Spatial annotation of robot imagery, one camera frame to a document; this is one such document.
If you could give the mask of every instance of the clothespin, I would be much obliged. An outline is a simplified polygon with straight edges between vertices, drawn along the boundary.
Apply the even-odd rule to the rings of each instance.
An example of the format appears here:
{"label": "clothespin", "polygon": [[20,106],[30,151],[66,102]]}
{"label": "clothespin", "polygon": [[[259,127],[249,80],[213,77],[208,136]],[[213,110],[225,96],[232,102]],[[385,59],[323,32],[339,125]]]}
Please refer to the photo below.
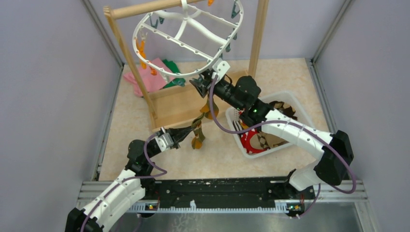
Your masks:
{"label": "clothespin", "polygon": [[157,19],[157,21],[155,22],[155,25],[152,24],[151,15],[149,15],[149,22],[151,23],[151,27],[153,27],[153,28],[155,28],[155,29],[158,27],[158,19]]}
{"label": "clothespin", "polygon": [[154,68],[152,68],[151,66],[149,67],[149,69],[151,69],[151,75],[156,76],[157,75],[157,70],[155,70]]}
{"label": "clothespin", "polygon": [[228,46],[226,46],[225,51],[226,51],[226,52],[230,52],[230,51],[231,51],[231,43],[229,43]]}
{"label": "clothespin", "polygon": [[232,8],[231,18],[235,18],[239,14],[239,12],[241,12],[241,10],[239,10],[238,12],[236,11],[236,2],[237,2],[237,0],[234,1],[234,6]]}
{"label": "clothespin", "polygon": [[221,59],[223,59],[223,51],[220,53],[220,56],[219,56]]}
{"label": "clothespin", "polygon": [[164,23],[165,18],[163,18],[163,17],[159,17],[159,19],[160,19],[160,24],[163,24],[163,23]]}
{"label": "clothespin", "polygon": [[238,33],[236,33],[232,39],[236,40],[237,38],[238,38]]}
{"label": "clothespin", "polygon": [[[140,31],[140,37],[141,37],[141,44],[138,43],[138,38],[135,37],[135,45],[137,46],[138,52],[140,53],[140,55],[146,59],[146,54],[144,52],[144,46],[145,46],[145,41],[146,41],[146,36],[147,36],[148,32],[143,33],[142,31]],[[142,60],[140,60],[141,63],[141,67],[143,69],[146,69],[146,64],[144,62],[142,62]]]}

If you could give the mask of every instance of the wooden dowel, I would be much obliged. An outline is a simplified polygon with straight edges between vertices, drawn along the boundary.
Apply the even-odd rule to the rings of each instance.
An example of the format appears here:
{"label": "wooden dowel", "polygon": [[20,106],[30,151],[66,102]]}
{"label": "wooden dowel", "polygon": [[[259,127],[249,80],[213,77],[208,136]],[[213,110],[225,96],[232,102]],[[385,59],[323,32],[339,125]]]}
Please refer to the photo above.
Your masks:
{"label": "wooden dowel", "polygon": [[124,54],[125,59],[128,62],[128,65],[130,66],[131,72],[134,75],[134,78],[142,92],[142,95],[144,96],[144,99],[146,100],[146,103],[148,104],[149,112],[152,114],[154,118],[157,118],[157,115],[154,109],[154,104],[152,103],[152,99],[148,95],[144,82],[142,81],[140,73],[138,72],[137,66],[135,65],[134,58],[132,58],[127,42],[124,40],[124,36],[121,33],[121,29],[119,28],[116,20],[112,18],[112,10],[109,6],[104,7],[104,15],[107,18],[108,23],[110,24],[111,30],[113,31],[118,41],[119,47],[121,48],[121,51]]}
{"label": "wooden dowel", "polygon": [[[188,4],[204,0],[187,0]],[[146,14],[153,11],[165,10],[171,7],[181,5],[181,0],[156,0],[141,3],[133,6],[114,9],[112,12],[113,19],[126,18],[134,15]]]}
{"label": "wooden dowel", "polygon": [[259,0],[258,10],[256,12],[255,27],[253,30],[252,50],[250,51],[250,61],[248,72],[249,75],[255,78],[256,68],[258,66],[259,52],[261,50],[262,37],[264,36],[264,28],[266,15],[268,11],[269,0]]}

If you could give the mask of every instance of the green cloth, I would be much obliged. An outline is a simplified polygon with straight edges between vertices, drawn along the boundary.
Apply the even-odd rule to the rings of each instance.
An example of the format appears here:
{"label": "green cloth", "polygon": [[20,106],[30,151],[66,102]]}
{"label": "green cloth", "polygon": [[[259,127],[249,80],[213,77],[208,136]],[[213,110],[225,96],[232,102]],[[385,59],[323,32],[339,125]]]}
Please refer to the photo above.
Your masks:
{"label": "green cloth", "polygon": [[[178,66],[173,62],[173,61],[168,61],[166,59],[162,60],[162,62],[165,64],[165,66],[167,66],[168,69],[171,70],[172,73],[181,73],[179,71]],[[172,87],[172,86],[176,86],[179,83],[180,85],[185,85],[185,79],[184,78],[175,78],[174,80],[172,80],[170,83],[166,84],[164,86],[164,88],[168,88],[168,87]]]}

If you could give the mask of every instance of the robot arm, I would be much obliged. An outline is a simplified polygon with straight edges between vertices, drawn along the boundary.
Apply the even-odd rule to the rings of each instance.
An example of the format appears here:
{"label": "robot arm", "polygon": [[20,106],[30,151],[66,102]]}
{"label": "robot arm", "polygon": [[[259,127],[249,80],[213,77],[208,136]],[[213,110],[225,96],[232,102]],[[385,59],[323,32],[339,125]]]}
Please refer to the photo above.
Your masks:
{"label": "robot arm", "polygon": [[[207,94],[216,95],[234,108],[242,110],[240,118],[247,126],[287,140],[308,151],[316,159],[306,167],[289,173],[288,183],[297,191],[323,182],[333,186],[340,185],[347,174],[346,166],[353,160],[348,135],[340,130],[335,134],[319,131],[286,117],[279,110],[258,99],[261,89],[251,76],[242,76],[235,86],[232,82],[227,82],[227,70],[218,68],[226,65],[225,61],[219,60],[213,70],[203,72],[199,79],[190,82],[202,97]],[[345,164],[334,152],[341,156]]]}
{"label": "robot arm", "polygon": [[[163,151],[179,148],[179,142],[193,130],[161,128],[147,143],[147,155],[153,157]],[[113,183],[81,210],[74,208],[67,218],[66,232],[108,232],[114,223],[137,201],[144,198],[146,187],[153,178],[153,166],[144,155],[144,141],[134,140],[128,147],[129,161]]]}
{"label": "robot arm", "polygon": [[[199,79],[190,82],[202,97],[213,95],[243,110],[242,121],[257,130],[276,135],[308,151],[316,161],[308,166],[291,171],[280,191],[295,195],[309,186],[325,182],[329,185],[340,185],[347,173],[346,166],[353,160],[353,153],[346,133],[335,134],[319,131],[301,124],[269,104],[258,99],[261,89],[250,76],[241,77],[236,85],[225,80],[229,69],[226,61],[219,60],[209,70],[201,74]],[[130,159],[125,169],[116,180],[99,197],[83,209],[73,209],[68,215],[66,232],[107,232],[113,224],[135,202],[152,195],[153,169],[149,158],[172,148],[179,148],[179,142],[187,137],[193,128],[162,128],[150,137],[144,153],[145,142],[134,140],[128,147],[127,157]],[[334,155],[337,152],[344,163]]]}

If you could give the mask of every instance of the wooden frame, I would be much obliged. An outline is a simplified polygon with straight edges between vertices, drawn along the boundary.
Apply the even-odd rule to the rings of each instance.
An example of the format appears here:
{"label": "wooden frame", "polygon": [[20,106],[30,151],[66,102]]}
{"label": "wooden frame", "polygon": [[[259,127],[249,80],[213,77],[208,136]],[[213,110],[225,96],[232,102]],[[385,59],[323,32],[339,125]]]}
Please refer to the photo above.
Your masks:
{"label": "wooden frame", "polygon": [[[187,3],[191,4],[199,1],[204,0],[187,0]],[[258,1],[258,10],[253,32],[252,51],[249,61],[249,75],[253,77],[256,75],[268,3],[269,0]],[[191,85],[185,87],[175,86],[148,93],[135,65],[131,51],[126,43],[121,29],[117,24],[117,20],[176,7],[180,4],[181,0],[155,0],[118,9],[111,9],[109,6],[104,7],[104,15],[107,18],[111,30],[117,39],[119,47],[121,48],[121,51],[124,54],[124,57],[130,66],[131,72],[133,73],[148,105],[149,116],[151,119],[151,129],[153,131],[157,131],[160,127],[182,127],[191,124],[191,122],[200,114],[199,109],[205,104],[205,100],[199,96],[195,88]],[[244,75],[248,75],[248,71],[229,73],[229,76],[233,79],[233,83],[236,83],[239,77]],[[228,109],[229,105],[216,98],[215,102],[220,109],[219,115],[224,115],[224,112]]]}

